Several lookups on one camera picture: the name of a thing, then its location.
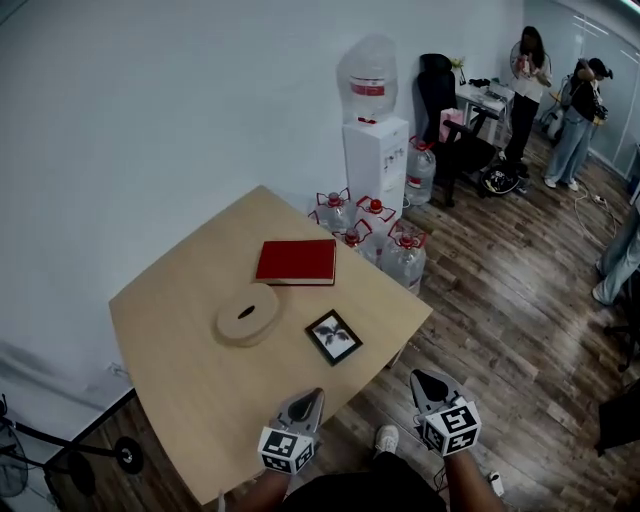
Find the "dark wood floor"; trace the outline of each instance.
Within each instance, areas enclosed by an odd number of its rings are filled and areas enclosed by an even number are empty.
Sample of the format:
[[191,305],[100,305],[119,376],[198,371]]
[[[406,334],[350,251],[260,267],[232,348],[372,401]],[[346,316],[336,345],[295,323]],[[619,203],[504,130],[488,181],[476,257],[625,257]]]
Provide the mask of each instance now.
[[[617,371],[619,347],[602,333],[617,312],[590,295],[601,249],[576,219],[574,201],[581,194],[542,183],[548,149],[537,137],[530,141],[532,178],[524,196],[482,200],[462,185],[455,208],[443,208],[437,191],[432,204],[405,212],[429,234],[420,297],[434,313],[398,364],[323,426],[323,446],[297,485],[365,469],[375,430],[384,423],[400,427],[398,453],[431,482],[442,460],[412,429],[416,411],[407,385],[413,368],[425,368],[448,373],[477,401],[484,426],[472,451],[483,471],[501,473],[511,509],[625,510],[639,492],[640,443],[601,458],[593,449],[598,405],[638,373],[635,366],[624,376]],[[624,219],[629,206],[621,181],[592,162],[581,178]],[[585,226],[606,243],[611,218],[588,200],[577,208]],[[87,441],[112,446],[120,435],[141,442],[143,472],[126,476],[110,461],[90,458],[98,476],[93,498],[81,496],[66,477],[54,478],[68,510],[201,510],[137,399]]]

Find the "glass wall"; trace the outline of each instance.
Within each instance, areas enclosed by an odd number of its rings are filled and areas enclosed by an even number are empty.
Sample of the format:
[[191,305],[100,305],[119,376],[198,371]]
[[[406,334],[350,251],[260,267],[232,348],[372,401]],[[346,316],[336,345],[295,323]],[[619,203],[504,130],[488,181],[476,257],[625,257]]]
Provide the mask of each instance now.
[[[527,0],[524,21],[538,29],[551,60],[550,93],[560,90],[562,79],[573,73],[580,57],[597,57],[613,70],[614,79],[600,83],[609,117],[596,128],[590,149],[619,174],[629,177],[640,142],[640,87],[637,84],[640,51],[598,20],[586,18],[552,0]],[[539,115],[553,104],[551,94],[545,95]]]

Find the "red notebook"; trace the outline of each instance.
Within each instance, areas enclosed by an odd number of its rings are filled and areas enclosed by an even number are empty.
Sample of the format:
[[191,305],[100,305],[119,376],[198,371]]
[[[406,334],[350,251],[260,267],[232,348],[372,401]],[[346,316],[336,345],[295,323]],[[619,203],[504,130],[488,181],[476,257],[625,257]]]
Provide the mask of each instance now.
[[336,240],[283,240],[262,245],[256,281],[266,284],[333,284]]

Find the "jeans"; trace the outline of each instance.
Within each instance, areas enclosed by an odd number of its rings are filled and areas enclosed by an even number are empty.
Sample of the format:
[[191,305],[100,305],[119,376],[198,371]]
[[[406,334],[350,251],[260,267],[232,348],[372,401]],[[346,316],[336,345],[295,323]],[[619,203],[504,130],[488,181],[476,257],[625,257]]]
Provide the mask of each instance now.
[[556,146],[545,179],[571,183],[587,158],[594,125],[570,107],[564,116],[562,138]]
[[640,213],[633,208],[598,264],[607,276],[594,289],[603,304],[613,304],[622,285],[640,266]]
[[511,112],[511,128],[513,134],[509,145],[504,150],[507,160],[510,162],[519,162],[522,160],[524,148],[531,134],[533,120],[538,112],[539,103],[533,101],[526,96],[520,96],[516,93],[513,99],[513,111]]
[[371,471],[320,476],[292,492],[278,512],[446,512],[444,500],[404,460],[383,452]]

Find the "picture frame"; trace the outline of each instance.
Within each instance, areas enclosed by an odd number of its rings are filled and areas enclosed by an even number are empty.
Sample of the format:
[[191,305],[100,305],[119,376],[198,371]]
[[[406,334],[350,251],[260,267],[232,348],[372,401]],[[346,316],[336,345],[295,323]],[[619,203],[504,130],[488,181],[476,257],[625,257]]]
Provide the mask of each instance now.
[[346,359],[362,346],[360,338],[335,309],[306,327],[305,332],[331,366]]

